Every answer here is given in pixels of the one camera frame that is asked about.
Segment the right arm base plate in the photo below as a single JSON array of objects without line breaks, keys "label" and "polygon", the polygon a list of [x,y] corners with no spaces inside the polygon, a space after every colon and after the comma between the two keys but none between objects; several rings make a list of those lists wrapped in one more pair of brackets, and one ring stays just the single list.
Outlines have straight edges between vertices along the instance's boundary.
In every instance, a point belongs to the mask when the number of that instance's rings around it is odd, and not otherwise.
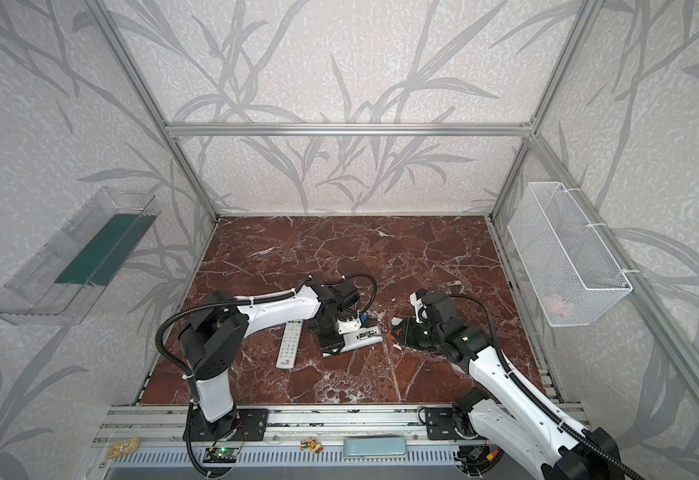
[{"label": "right arm base plate", "polygon": [[427,430],[427,439],[433,441],[475,440],[477,434],[457,423],[451,407],[421,407],[417,410],[419,422]]}]

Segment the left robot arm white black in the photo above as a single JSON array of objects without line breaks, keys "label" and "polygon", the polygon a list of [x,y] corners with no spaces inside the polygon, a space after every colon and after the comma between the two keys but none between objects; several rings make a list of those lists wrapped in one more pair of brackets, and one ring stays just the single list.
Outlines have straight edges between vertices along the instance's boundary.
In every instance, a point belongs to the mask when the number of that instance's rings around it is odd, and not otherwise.
[{"label": "left robot arm white black", "polygon": [[359,290],[351,279],[308,279],[283,292],[231,296],[217,292],[189,315],[179,335],[190,372],[189,384],[209,423],[230,419],[235,410],[229,369],[243,341],[260,331],[294,321],[309,321],[321,352],[337,355],[359,347],[361,321],[355,310]]}]

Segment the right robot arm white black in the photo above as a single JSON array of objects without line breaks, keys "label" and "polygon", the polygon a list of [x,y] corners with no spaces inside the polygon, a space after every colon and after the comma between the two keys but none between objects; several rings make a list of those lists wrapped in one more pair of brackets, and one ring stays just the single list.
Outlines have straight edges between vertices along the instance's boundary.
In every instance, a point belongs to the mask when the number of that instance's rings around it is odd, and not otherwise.
[{"label": "right robot arm white black", "polygon": [[589,430],[553,404],[507,359],[493,313],[489,328],[467,324],[457,295],[417,290],[413,316],[391,328],[391,337],[413,349],[439,354],[477,382],[453,402],[463,436],[483,437],[535,479],[627,479],[619,446],[605,430]]}]

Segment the white remote control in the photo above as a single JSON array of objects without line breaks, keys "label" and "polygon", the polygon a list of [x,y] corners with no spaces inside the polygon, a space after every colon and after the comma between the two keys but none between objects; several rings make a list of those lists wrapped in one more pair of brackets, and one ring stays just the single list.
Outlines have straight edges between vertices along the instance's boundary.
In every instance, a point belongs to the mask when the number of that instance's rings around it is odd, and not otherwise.
[{"label": "white remote control", "polygon": [[290,321],[286,324],[276,363],[278,369],[290,370],[295,367],[303,324],[303,320]]},{"label": "white remote control", "polygon": [[379,327],[361,328],[355,332],[342,335],[342,342],[338,347],[323,348],[324,357],[337,356],[339,354],[372,346],[383,341],[383,334]]}]

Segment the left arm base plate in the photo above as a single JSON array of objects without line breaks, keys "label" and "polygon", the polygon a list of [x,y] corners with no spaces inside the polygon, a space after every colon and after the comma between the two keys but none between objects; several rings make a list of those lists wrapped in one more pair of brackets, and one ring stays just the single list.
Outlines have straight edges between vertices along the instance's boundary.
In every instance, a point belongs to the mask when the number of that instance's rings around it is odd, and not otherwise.
[{"label": "left arm base plate", "polygon": [[183,440],[191,443],[211,441],[260,442],[264,440],[269,410],[234,408],[220,420],[209,422],[203,412],[193,406],[186,421]]}]

